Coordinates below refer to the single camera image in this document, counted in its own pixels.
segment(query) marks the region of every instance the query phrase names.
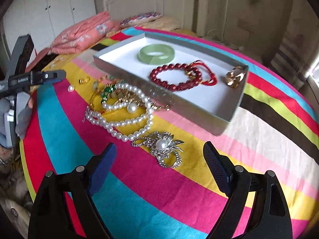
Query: patterned pillow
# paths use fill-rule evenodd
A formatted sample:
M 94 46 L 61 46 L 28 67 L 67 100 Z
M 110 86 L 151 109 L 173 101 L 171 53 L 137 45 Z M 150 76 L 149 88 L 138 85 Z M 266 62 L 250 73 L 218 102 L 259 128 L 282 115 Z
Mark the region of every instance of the patterned pillow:
M 140 25 L 143 23 L 151 22 L 162 17 L 162 14 L 157 12 L 148 12 L 140 15 L 136 15 L 130 18 L 123 20 L 120 24 L 122 28 L 128 28 L 136 25 Z

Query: silver brooch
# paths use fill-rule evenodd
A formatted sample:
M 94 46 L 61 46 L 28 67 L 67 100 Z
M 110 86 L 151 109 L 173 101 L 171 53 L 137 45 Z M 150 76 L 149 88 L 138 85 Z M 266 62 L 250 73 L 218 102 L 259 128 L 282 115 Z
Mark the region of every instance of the silver brooch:
M 138 138 L 137 140 L 144 139 L 143 142 L 136 144 L 135 141 L 132 141 L 132 146 L 140 147 L 140 146 L 147 146 L 151 149 L 151 155 L 155 156 L 159 165 L 167 168 L 175 168 L 181 165 L 181 156 L 178 151 L 183 152 L 177 145 L 183 144 L 184 142 L 181 140 L 173 140 L 174 135 L 171 135 L 170 132 L 163 132 L 160 133 L 158 131 Z M 164 162 L 164 159 L 168 159 L 171 154 L 174 154 L 176 160 L 173 165 L 169 166 Z

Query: white headboard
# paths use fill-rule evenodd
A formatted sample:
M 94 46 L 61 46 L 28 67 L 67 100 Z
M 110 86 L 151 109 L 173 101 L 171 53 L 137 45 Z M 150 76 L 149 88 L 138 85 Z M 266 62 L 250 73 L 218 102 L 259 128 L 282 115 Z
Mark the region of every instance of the white headboard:
M 177 19 L 182 28 L 192 30 L 195 18 L 197 35 L 204 36 L 208 0 L 198 0 L 197 15 L 194 15 L 194 6 L 195 0 L 103 0 L 103 8 L 109 11 L 112 19 L 123 20 L 155 11 Z

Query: blue gripper pad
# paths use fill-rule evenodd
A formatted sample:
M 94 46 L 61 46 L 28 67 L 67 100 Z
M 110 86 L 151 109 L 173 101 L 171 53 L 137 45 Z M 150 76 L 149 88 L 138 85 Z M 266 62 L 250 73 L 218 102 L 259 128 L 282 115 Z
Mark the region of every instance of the blue gripper pad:
M 221 156 L 210 141 L 204 144 L 203 155 L 219 190 L 230 197 L 234 165 L 227 156 Z
M 91 197 L 102 188 L 116 155 L 115 144 L 109 143 L 99 156 L 93 156 L 88 162 L 90 184 L 87 192 Z

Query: white wardrobe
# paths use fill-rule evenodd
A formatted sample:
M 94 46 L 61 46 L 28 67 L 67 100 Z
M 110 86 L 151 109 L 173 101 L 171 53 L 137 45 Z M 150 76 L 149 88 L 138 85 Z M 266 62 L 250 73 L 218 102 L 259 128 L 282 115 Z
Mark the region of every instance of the white wardrobe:
M 10 53 L 21 35 L 30 34 L 39 52 L 61 31 L 95 14 L 94 0 L 14 0 L 3 18 Z

